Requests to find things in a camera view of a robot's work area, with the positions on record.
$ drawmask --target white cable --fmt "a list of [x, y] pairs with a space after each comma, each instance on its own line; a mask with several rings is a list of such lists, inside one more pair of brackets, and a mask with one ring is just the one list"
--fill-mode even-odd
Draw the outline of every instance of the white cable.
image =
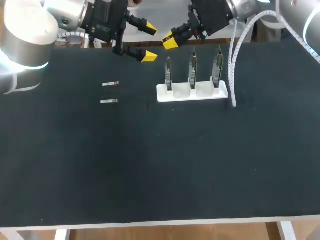
[[235, 38], [236, 38], [236, 34], [237, 34], [237, 25], [238, 25], [238, 21], [235, 19], [234, 32], [233, 32], [233, 36], [231, 38], [230, 49], [229, 49], [229, 59], [228, 59], [228, 79], [229, 79], [229, 83], [230, 83], [230, 79], [231, 79], [231, 63], [232, 63], [232, 55], [233, 55], [232, 53], [234, 51]]
[[69, 31], [69, 32], [64, 32], [64, 33], [58, 34], [58, 39], [63, 39], [63, 38], [70, 37], [70, 36], [78, 36], [78, 37], [82, 37], [84, 39], [89, 39], [89, 34], [87, 34], [85, 32], [81, 32], [81, 31]]
[[[275, 11], [263, 11], [259, 13], [257, 16], [255, 16], [247, 25], [247, 27], [244, 29], [237, 45], [234, 51], [234, 55], [232, 58], [231, 63], [231, 79], [229, 79], [229, 85], [230, 85], [230, 91], [231, 91], [231, 99], [232, 99], [232, 105], [236, 107], [236, 95], [235, 95], [235, 70], [236, 70], [236, 62], [238, 58], [238, 54], [240, 51], [240, 48], [242, 46], [242, 43], [244, 42], [249, 30], [254, 26], [254, 24], [262, 17], [264, 16], [273, 16], [276, 17], [277, 13]], [[288, 29], [288, 31], [293, 35], [293, 37], [303, 46], [303, 48], [320, 64], [320, 56], [316, 53], [315, 50], [312, 49], [303, 39], [302, 37], [297, 34], [294, 29], [287, 23], [287, 21], [280, 15], [279, 17], [280, 21], [285, 25], [285, 27]]]

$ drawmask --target table leg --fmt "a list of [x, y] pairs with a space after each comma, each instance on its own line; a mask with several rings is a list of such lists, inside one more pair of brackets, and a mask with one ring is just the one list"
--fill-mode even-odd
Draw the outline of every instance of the table leg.
[[54, 240], [69, 240], [70, 229], [57, 230]]
[[277, 222], [281, 240], [297, 240], [291, 221]]
[[8, 240], [39, 240], [34, 231], [0, 230]]

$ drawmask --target cable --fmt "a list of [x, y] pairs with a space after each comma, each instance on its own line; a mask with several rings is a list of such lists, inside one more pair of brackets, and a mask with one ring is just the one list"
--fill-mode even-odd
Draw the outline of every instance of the cable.
[[[238, 54], [240, 51], [240, 48], [242, 46], [242, 43], [244, 42], [249, 30], [254, 26], [254, 24], [262, 17], [264, 16], [273, 16], [277, 17], [277, 13], [275, 11], [263, 11], [259, 13], [256, 17], [254, 17], [247, 27], [244, 29], [237, 45], [234, 51], [234, 55], [232, 58], [231, 63], [231, 78], [229, 79], [229, 85], [230, 85], [230, 91], [231, 91], [231, 99], [232, 99], [232, 105], [236, 107], [236, 94], [235, 94], [235, 69], [236, 69], [236, 62], [238, 58]], [[320, 64], [320, 56], [318, 53], [316, 53], [315, 50], [313, 50], [312, 47], [310, 47], [300, 36], [297, 34], [297, 32], [287, 23], [287, 21], [280, 15], [279, 16], [280, 21], [285, 25], [285, 27], [288, 29], [288, 31], [293, 35], [293, 37], [303, 46], [303, 48]]]
[[78, 37], [82, 37], [84, 39], [89, 39], [89, 34], [87, 34], [85, 32], [81, 32], [81, 31], [69, 31], [69, 32], [64, 32], [64, 33], [58, 34], [58, 39], [63, 39], [63, 38], [70, 37], [70, 36], [78, 36]]

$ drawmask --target small metal piece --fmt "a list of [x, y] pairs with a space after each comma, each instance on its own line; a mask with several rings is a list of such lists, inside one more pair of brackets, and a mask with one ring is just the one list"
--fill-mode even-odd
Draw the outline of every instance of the small metal piece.
[[69, 24], [69, 21], [67, 19], [63, 19], [61, 22], [65, 26], [67, 26]]
[[166, 57], [165, 61], [165, 84], [168, 91], [172, 91], [172, 72], [171, 72], [171, 58]]
[[119, 86], [119, 85], [120, 83], [118, 81], [102, 83], [102, 87]]
[[196, 89], [198, 59], [194, 51], [189, 63], [189, 82], [191, 89]]
[[222, 66], [224, 63], [224, 56], [222, 51], [219, 50], [216, 57], [213, 61], [213, 69], [212, 69], [212, 81], [215, 88], [219, 88], [220, 86], [220, 78], [222, 73]]
[[101, 100], [100, 104], [117, 104], [119, 102], [118, 99], [109, 99], [109, 100]]

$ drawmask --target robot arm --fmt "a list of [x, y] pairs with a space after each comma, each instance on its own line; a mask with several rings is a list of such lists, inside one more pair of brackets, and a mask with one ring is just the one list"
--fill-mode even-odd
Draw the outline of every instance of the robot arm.
[[[273, 5], [276, 0], [191, 0], [187, 23], [173, 28], [162, 40], [169, 50], [183, 46], [191, 37], [204, 40], [229, 25], [259, 13], [257, 5]], [[303, 40], [320, 52], [319, 0], [279, 0], [280, 14]]]
[[157, 33], [147, 20], [130, 15], [128, 0], [96, 0], [94, 4], [87, 0], [7, 0], [1, 51], [25, 70], [42, 68], [49, 62], [59, 28], [73, 32], [81, 27], [91, 41], [115, 41], [117, 55], [154, 61], [156, 54], [132, 49], [122, 41], [127, 23], [147, 34]]

